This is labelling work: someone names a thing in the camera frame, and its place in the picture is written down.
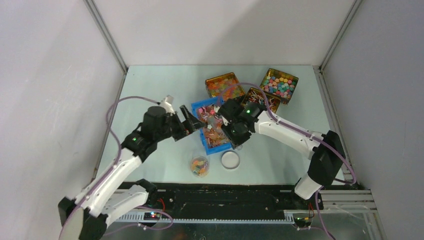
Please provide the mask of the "blue plastic candy bin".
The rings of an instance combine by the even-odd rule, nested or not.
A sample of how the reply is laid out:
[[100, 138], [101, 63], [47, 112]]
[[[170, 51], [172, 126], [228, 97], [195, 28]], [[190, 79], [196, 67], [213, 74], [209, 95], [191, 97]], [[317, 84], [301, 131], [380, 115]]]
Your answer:
[[223, 118], [218, 115], [218, 110], [224, 103], [222, 97], [212, 97], [191, 104], [193, 115], [206, 124], [200, 130], [201, 143], [207, 155], [229, 150], [232, 145], [222, 130]]

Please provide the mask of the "white jar lid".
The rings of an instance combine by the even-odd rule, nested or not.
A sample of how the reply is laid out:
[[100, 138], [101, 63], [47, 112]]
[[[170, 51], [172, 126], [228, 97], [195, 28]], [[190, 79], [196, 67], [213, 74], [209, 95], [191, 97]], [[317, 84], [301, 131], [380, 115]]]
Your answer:
[[234, 170], [240, 165], [240, 157], [234, 151], [226, 151], [221, 156], [221, 164], [227, 170]]

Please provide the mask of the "clear plastic jar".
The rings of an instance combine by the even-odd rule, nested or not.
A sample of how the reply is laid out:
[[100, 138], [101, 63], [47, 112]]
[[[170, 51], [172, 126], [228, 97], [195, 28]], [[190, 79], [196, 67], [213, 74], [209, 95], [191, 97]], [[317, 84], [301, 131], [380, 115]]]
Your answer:
[[210, 162], [202, 155], [196, 155], [189, 164], [190, 171], [197, 177], [205, 177], [209, 173]]

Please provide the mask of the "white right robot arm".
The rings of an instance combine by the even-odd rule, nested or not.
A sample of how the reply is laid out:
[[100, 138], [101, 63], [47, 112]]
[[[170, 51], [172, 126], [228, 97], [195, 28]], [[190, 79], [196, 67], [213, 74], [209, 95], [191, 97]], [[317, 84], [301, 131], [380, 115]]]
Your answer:
[[242, 105], [229, 99], [217, 110], [223, 119], [222, 131], [233, 147], [243, 145], [252, 134], [260, 134], [277, 140], [298, 151], [310, 161], [306, 174], [300, 178], [291, 194], [291, 204], [304, 209], [320, 188], [329, 186], [346, 160], [340, 136], [310, 131], [283, 119], [266, 105], [250, 102]]

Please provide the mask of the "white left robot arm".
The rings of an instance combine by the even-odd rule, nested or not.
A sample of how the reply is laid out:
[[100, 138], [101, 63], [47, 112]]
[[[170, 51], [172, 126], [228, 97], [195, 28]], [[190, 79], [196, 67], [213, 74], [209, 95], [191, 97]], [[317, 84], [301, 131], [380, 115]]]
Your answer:
[[58, 204], [62, 229], [61, 240], [100, 240], [108, 227], [130, 210], [153, 208], [158, 202], [157, 187], [141, 179], [126, 192], [113, 196], [124, 180], [168, 138], [181, 140], [206, 127], [185, 105], [180, 107], [185, 120], [180, 121], [170, 106], [151, 106], [142, 122], [123, 142], [118, 143], [117, 157], [101, 176], [76, 197], [64, 197]]

